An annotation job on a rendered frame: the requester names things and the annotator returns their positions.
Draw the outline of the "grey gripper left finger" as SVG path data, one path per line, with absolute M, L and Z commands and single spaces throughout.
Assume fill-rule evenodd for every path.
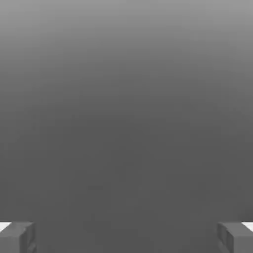
M 37 253 L 36 224 L 0 221 L 0 253 Z

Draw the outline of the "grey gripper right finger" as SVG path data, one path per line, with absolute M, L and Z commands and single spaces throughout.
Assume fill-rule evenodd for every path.
M 216 234 L 220 253 L 253 253 L 253 222 L 219 222 Z

